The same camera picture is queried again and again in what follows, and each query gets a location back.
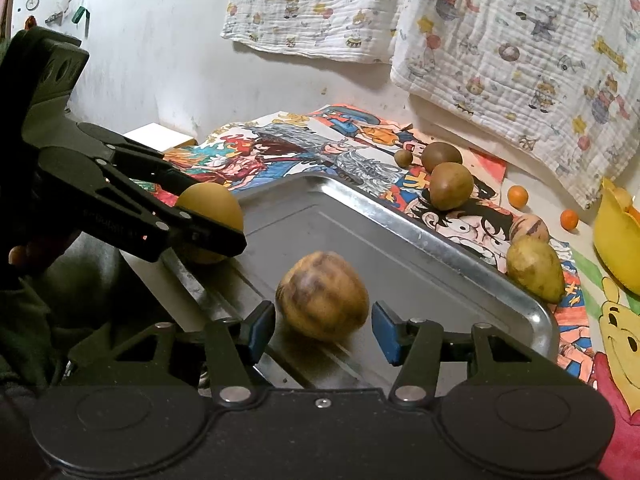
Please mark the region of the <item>striped pepino melon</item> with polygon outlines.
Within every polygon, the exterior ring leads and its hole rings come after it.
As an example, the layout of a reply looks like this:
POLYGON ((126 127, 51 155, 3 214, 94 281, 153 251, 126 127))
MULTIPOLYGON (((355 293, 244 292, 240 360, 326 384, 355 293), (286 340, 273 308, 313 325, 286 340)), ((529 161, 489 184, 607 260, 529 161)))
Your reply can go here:
POLYGON ((280 281, 276 303, 293 330, 327 342, 349 337, 370 312, 367 289, 336 252, 313 252, 298 260, 280 281))
POLYGON ((523 236, 531 236, 544 243, 550 240, 548 226, 536 214, 522 214, 515 218, 510 227, 509 236, 511 242, 516 242, 523 236))

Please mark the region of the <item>yellow-brown round fruit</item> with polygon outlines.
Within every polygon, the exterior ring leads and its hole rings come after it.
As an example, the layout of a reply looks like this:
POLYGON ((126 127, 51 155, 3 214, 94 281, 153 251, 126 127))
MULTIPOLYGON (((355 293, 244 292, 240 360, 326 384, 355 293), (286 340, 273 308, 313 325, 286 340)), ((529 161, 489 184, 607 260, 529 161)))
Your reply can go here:
POLYGON ((235 196, 223 185, 200 182, 183 191, 175 206, 195 221, 192 240, 177 252, 188 261, 211 264, 242 254, 244 218, 235 196))

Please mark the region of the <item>brown speckled pear fruit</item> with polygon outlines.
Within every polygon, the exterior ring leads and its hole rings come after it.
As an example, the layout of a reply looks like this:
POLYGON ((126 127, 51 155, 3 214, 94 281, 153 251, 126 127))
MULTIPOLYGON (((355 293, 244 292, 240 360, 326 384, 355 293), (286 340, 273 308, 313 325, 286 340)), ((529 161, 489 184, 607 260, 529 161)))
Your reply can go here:
POLYGON ((431 204, 439 210, 459 208, 471 197, 473 188, 473 176, 465 166, 442 162, 431 173, 431 204))

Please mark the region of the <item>metal baking tray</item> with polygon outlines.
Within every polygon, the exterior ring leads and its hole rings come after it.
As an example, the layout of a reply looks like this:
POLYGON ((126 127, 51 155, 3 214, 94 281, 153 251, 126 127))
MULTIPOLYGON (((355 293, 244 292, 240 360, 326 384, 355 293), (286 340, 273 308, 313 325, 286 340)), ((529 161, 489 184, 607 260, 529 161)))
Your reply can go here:
POLYGON ((247 241, 241 255, 210 266, 172 252, 163 264, 211 318, 245 318, 312 252, 336 252, 371 300, 401 318, 449 333, 500 328, 554 360, 559 329, 544 305, 467 250, 380 200, 324 174, 299 174, 239 195, 247 241))

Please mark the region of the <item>yellow-green pear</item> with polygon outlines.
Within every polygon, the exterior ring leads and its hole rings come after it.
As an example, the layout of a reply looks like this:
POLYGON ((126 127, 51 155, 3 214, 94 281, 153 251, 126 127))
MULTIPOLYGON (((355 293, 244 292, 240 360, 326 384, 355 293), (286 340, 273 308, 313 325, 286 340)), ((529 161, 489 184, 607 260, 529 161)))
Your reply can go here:
POLYGON ((548 243, 536 237, 525 235, 510 245, 506 275, 548 304, 558 304, 564 295, 560 259, 548 243))

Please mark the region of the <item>colourful anime drawing mat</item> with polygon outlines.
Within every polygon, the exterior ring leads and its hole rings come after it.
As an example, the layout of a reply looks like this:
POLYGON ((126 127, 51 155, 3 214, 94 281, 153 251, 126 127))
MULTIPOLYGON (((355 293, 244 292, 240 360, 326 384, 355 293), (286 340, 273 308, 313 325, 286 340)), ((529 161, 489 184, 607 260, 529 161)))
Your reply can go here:
POLYGON ((423 149, 436 136, 347 105, 230 122, 203 142, 155 124, 130 132, 130 138, 163 152, 186 174, 232 192, 308 171, 352 181, 499 272, 506 270, 512 222, 522 215, 500 205, 504 162, 469 148, 461 155, 474 178, 471 201, 459 211, 440 214, 427 203, 430 175, 420 163, 423 149), (402 148, 412 151, 409 169, 394 161, 402 148))

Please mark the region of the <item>left small orange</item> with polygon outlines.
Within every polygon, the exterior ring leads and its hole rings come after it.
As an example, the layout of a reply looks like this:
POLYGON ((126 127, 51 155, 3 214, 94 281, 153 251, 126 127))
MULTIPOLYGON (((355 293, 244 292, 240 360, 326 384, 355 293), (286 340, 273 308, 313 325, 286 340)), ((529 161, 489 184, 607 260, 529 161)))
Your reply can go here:
POLYGON ((528 192, 524 186, 512 185, 506 193, 509 204, 518 210, 523 210, 528 203, 528 192))

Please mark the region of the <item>small orange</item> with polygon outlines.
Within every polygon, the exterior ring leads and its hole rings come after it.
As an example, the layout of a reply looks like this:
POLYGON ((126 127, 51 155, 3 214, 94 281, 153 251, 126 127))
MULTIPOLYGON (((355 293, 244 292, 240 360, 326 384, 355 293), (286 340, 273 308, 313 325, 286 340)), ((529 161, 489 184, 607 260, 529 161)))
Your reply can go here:
POLYGON ((528 192, 524 186, 512 185, 506 193, 509 204, 518 210, 523 210, 528 203, 528 192))
POLYGON ((573 209, 565 209, 560 214, 560 225, 567 232, 573 232, 577 229, 579 216, 573 209))

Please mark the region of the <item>tiny brown round fruit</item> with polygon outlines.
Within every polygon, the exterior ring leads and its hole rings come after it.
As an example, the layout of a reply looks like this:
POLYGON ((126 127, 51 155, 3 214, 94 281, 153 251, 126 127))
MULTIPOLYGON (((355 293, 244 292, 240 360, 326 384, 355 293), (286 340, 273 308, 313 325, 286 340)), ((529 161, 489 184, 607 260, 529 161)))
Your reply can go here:
POLYGON ((398 150, 394 154, 394 161, 396 162, 398 167, 402 169, 409 169, 413 161, 412 151, 405 150, 404 148, 398 150))

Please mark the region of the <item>dark brown round fruit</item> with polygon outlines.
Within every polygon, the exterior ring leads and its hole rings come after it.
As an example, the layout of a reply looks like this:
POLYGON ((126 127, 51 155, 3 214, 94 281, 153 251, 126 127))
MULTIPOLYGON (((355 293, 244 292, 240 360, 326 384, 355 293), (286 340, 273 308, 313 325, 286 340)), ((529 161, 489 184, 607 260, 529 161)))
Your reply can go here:
POLYGON ((460 151, 453 145, 445 142, 432 142, 423 149, 421 162, 427 172, 432 172, 443 162, 461 164, 463 159, 460 151))

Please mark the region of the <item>right small orange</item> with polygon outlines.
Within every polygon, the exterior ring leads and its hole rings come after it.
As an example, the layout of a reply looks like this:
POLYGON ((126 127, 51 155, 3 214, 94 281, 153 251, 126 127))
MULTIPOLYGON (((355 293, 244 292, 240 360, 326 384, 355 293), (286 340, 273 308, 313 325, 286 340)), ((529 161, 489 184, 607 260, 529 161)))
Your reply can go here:
POLYGON ((565 209, 560 214, 560 225, 567 232, 573 232, 577 229, 579 216, 573 209, 565 209))

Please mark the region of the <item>yellow plastic bowl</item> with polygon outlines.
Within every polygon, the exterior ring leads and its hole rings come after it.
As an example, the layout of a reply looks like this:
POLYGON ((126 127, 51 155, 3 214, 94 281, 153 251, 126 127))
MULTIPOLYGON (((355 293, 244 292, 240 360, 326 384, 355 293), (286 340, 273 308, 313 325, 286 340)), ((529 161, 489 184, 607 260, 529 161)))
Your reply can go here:
POLYGON ((635 295, 640 292, 639 211, 623 211, 614 197, 619 188, 602 179, 601 203, 593 225, 593 245, 614 278, 635 295))

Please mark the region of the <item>fruit inside yellow bowl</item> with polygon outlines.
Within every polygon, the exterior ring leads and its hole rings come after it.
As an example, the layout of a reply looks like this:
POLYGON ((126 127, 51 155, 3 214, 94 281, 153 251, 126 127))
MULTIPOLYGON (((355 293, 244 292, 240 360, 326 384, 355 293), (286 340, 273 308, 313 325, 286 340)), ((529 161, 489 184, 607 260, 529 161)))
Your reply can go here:
POLYGON ((622 208, 623 211, 628 211, 632 206, 631 195, 624 188, 614 188, 613 194, 620 208, 622 208))

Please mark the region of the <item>left cartoon print cloth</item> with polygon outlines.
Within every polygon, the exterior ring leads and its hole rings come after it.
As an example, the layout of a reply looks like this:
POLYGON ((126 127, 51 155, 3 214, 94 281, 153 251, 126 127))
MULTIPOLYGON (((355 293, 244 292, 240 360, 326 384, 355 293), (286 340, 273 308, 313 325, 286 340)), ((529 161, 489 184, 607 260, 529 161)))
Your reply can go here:
POLYGON ((401 0, 229 0, 221 37, 257 51, 390 62, 401 0))

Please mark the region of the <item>cartoon print cloth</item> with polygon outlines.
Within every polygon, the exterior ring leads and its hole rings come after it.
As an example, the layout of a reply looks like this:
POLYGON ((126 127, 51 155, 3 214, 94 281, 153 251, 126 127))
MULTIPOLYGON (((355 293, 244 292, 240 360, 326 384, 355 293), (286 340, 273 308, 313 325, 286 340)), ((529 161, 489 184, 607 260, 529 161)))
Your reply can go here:
POLYGON ((639 0, 402 0, 390 76, 589 208, 639 147, 639 0))
POLYGON ((221 37, 257 51, 390 62, 401 0, 229 0, 221 37))

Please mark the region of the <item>right cartoon print cloth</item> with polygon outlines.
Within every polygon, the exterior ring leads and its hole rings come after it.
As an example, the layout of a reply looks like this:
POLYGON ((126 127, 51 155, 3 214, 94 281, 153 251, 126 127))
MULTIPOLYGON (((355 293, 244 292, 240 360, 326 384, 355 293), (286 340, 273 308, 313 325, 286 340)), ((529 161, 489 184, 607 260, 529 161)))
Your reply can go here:
POLYGON ((639 147, 639 0, 402 0, 390 76, 589 208, 639 147))

